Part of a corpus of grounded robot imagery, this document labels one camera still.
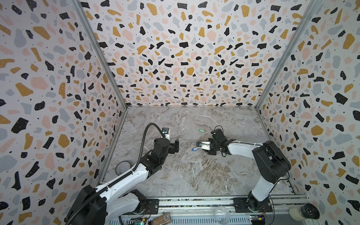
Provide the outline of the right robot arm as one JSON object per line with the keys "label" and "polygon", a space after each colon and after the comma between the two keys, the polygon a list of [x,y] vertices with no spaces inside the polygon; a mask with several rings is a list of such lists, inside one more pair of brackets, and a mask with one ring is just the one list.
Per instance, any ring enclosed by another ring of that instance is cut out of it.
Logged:
{"label": "right robot arm", "polygon": [[227,140],[226,138],[216,141],[210,138],[208,141],[196,142],[196,147],[209,155],[216,155],[220,152],[224,157],[239,155],[256,162],[261,177],[249,192],[245,203],[240,204],[242,209],[248,208],[253,212],[264,207],[275,186],[280,180],[285,180],[291,170],[290,162],[272,141],[257,144],[234,139]]}

